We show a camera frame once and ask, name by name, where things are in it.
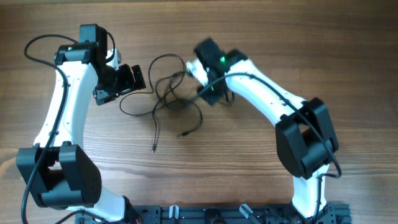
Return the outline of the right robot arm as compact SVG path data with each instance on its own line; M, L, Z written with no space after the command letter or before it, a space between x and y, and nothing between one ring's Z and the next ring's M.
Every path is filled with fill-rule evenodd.
M222 51L211 38L194 49L189 74L201 84L197 96L209 105L229 93L238 94L258 109L275 128L277 155L294 180L292 206L305 220L316 223L326 206L324 179L339 178L335 157L338 140L326 104L283 89L237 49Z

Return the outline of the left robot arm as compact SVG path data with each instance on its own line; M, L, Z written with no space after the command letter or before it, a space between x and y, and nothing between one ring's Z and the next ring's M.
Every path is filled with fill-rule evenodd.
M106 189L83 149L91 100L97 105L145 88L139 66L122 64L113 36L97 24L80 26L78 40L61 45L49 110L32 147L20 149L16 164L38 207L68 210L103 223L141 223L125 196Z

